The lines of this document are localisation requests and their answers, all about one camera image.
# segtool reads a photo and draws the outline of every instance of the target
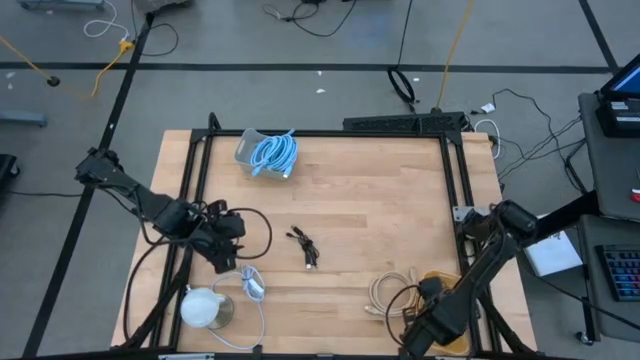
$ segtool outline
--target gray floor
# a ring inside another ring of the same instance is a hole
[[[311,37],[292,24],[279,23],[261,10],[263,3],[290,12],[294,0],[204,1],[158,16],[180,33],[180,45],[165,57],[143,57],[163,63],[372,63],[394,62],[408,0],[360,1],[332,38]],[[113,0],[118,22],[129,27],[127,0]],[[403,61],[443,64],[466,2],[415,1],[407,31]],[[640,24],[633,0],[589,0],[619,64],[635,56]],[[332,28],[349,4],[329,0],[308,22],[317,31]],[[53,8],[27,12],[13,1],[0,3],[0,33],[35,61],[108,62],[122,33],[88,39],[84,23],[110,17],[92,9]],[[142,16],[136,15],[138,26]],[[154,30],[145,48],[163,51],[173,42],[166,28]],[[129,55],[121,62],[128,62]],[[0,47],[0,61],[17,61]],[[606,66],[578,0],[478,1],[460,41],[454,64]],[[89,91],[96,71],[55,70],[65,84]],[[5,75],[14,73],[8,79]],[[79,192],[74,166],[96,146],[105,129],[124,71],[109,72],[97,98],[78,101],[47,87],[35,73],[0,70],[0,108],[47,114],[47,128],[0,125],[0,153],[19,156],[23,173],[14,189]],[[435,103],[441,74],[411,73],[427,112]],[[509,87],[535,97],[559,129],[577,115],[577,95],[599,88],[608,75],[452,73],[441,107],[471,110],[491,101],[491,94]],[[525,149],[547,136],[546,123],[526,100],[499,95],[495,120],[501,135]],[[204,127],[216,112],[225,128],[339,129],[342,119],[405,113],[384,72],[137,71],[113,139],[127,171],[142,183],[151,181],[161,136],[166,129]],[[562,144],[579,140],[581,126],[561,137]],[[517,158],[506,145],[497,160],[499,170]],[[578,172],[591,186],[586,151],[575,158]],[[532,161],[504,179],[505,197],[536,213],[545,213],[578,196],[564,176],[557,155]],[[64,242],[77,199],[8,196],[0,214],[0,358],[22,354],[51,272]],[[39,354],[106,349],[134,247],[138,227],[112,200],[94,197],[78,246]],[[552,277],[575,292],[584,291],[576,272]],[[586,359],[628,359],[640,346],[605,338],[585,347],[572,334],[582,330],[580,305],[523,275],[538,346],[558,356]]]

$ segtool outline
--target computer screen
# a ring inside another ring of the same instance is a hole
[[[629,75],[613,86],[613,91],[640,94],[640,66],[636,66]]]

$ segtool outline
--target wooden table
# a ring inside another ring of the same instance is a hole
[[[178,196],[189,136],[189,131],[165,132],[151,185],[154,192]],[[463,139],[475,204],[499,202],[501,194],[486,135],[465,133]],[[397,345],[382,319],[363,310],[369,303],[367,289],[374,277],[389,270],[406,273],[410,266],[415,266],[418,274],[429,270],[459,273],[438,140],[298,138],[298,162],[286,182],[244,174],[233,159],[238,141],[236,137],[214,139],[204,200],[223,198],[230,207],[259,209],[273,226],[269,253],[240,262],[257,267],[267,284],[264,352],[397,354]],[[453,147],[450,153],[459,203],[463,204]],[[241,239],[246,246],[241,251],[259,253],[267,240],[266,227],[255,215],[246,213],[243,218],[247,236]],[[300,246],[284,236],[292,224],[304,230],[320,250],[318,270],[305,270]],[[147,248],[139,236],[133,263]],[[156,250],[135,278],[131,331],[156,302],[165,258],[166,247]],[[213,266],[195,256],[191,286],[210,286],[214,278]],[[232,343],[250,346],[259,334],[260,319],[257,306],[246,298],[240,285],[233,279],[216,287],[236,305],[233,321],[219,333]],[[401,286],[389,284],[383,301],[390,300]],[[496,307],[523,342],[535,349],[515,260],[502,269],[491,287]],[[161,344],[168,342],[173,309],[173,305],[168,307]],[[123,342],[121,321],[122,313],[113,344]],[[393,319],[392,327],[400,333],[401,320]],[[489,348],[485,335],[483,343]],[[179,350],[234,351],[206,330],[186,325],[182,326]]]

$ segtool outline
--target caster wheel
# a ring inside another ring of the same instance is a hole
[[[9,172],[9,174],[11,175],[12,178],[17,178],[18,175],[20,175],[20,168],[18,167],[18,165],[13,164],[13,167],[11,168],[11,171]]]
[[[574,335],[576,337],[576,339],[578,339],[578,341],[580,341],[583,345],[587,345],[587,346],[592,346],[593,345],[593,340],[589,340],[589,338],[587,337],[587,334],[582,332],[582,331],[578,331],[577,333],[575,333]]]

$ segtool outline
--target coiled blue ethernet cable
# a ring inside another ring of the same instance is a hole
[[[263,168],[284,173],[288,178],[298,159],[298,143],[291,136],[295,129],[284,135],[270,136],[262,140],[251,155],[251,174],[257,176]]]

